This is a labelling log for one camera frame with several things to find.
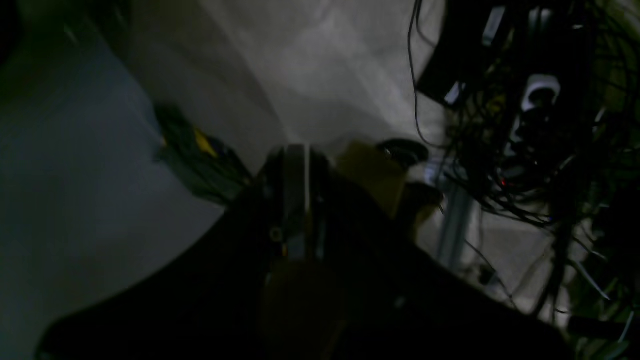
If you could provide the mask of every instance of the grey floor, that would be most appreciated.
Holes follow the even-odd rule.
[[[417,139],[413,0],[116,3],[89,16],[82,1],[21,1],[30,35],[0,69],[1,359],[29,358],[48,323],[167,264],[222,213],[153,160],[151,101],[177,103],[252,171],[287,143],[335,154],[353,138]],[[443,11],[425,1],[436,42]],[[414,51],[419,73],[432,49],[415,39]],[[420,97],[420,123],[437,142],[445,112]],[[423,231],[427,251],[437,220]],[[475,217],[473,241],[477,228]],[[484,231],[512,288],[548,244],[492,217]]]

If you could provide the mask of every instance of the green object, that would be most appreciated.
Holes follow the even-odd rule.
[[[251,174],[235,152],[203,135],[178,108],[156,106],[156,118],[166,143],[158,157],[193,195],[226,206],[251,183]]]

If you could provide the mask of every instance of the yellow object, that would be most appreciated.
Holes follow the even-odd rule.
[[[209,144],[209,141],[206,135],[204,135],[200,130],[198,130],[195,127],[193,128],[193,132],[196,135],[196,143],[198,144],[198,148],[200,149],[200,151],[206,152],[207,154],[210,154],[214,158],[217,158],[218,153],[213,150],[213,148]]]

